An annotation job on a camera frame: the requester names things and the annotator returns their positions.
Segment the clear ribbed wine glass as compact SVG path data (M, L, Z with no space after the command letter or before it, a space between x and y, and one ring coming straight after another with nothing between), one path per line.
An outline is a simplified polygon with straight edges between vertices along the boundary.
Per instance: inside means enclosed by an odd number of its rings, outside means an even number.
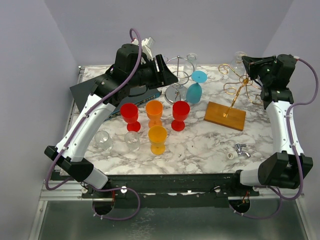
M246 69L243 64L242 56L246 56L247 54L243 51L237 51L234 54L232 61L230 62L230 67L232 69L229 70L229 78L232 80L239 80L239 77L246 74Z

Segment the blue wine glass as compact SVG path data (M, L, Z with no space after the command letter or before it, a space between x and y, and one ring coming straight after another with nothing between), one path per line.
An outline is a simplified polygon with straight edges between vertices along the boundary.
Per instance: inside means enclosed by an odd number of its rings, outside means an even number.
M197 104L200 102L202 96L202 87L200 84L205 83L208 76L205 72L196 70L192 73L191 79L194 81L194 84L187 90L186 101L190 104Z

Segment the orange wine glass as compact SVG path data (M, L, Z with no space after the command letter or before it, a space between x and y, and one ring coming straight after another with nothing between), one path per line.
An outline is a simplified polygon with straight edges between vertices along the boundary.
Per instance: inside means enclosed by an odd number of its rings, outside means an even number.
M149 101L145 107L149 118L148 127L162 126L161 117L163 115L163 104L158 100Z

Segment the red wine glass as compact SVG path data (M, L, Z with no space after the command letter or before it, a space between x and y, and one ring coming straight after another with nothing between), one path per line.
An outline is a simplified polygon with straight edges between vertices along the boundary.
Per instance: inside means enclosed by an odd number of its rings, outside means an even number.
M185 101L177 101L172 106L172 116L174 120L171 127L174 131L180 132L185 128L185 120L190 112L190 105Z
M139 132L141 124L138 122L139 110L133 103L125 103L120 108L120 114L123 120L127 123L127 130L129 132Z

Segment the yellow wine glass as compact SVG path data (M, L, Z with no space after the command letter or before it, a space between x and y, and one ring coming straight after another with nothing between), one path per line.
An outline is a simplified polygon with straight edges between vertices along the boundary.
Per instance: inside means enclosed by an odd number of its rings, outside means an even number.
M155 125L149 129L150 150L154 155L162 155L165 152L167 134L167 130L160 125Z

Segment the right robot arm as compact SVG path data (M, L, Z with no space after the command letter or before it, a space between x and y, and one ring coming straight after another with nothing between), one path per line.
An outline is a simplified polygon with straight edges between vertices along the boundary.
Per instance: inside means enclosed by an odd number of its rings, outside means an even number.
M299 58L291 54L271 57L242 56L246 73L261 84L260 98L271 124L273 154L256 169L239 171L230 183L230 191L241 196L248 186L271 186L296 189L313 167L313 159L305 155L298 139L294 102L287 87Z

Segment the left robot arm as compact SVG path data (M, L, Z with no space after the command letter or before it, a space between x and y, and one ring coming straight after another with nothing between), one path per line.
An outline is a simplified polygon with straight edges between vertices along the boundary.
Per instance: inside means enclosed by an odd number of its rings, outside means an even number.
M75 181L93 186L93 191L104 198L111 191L109 178L85 159L92 138L121 101L130 96L132 88L157 89L177 83L178 78L161 54L149 60L140 46L126 43L117 50L115 63L93 81L76 122L57 145L47 146L44 153Z

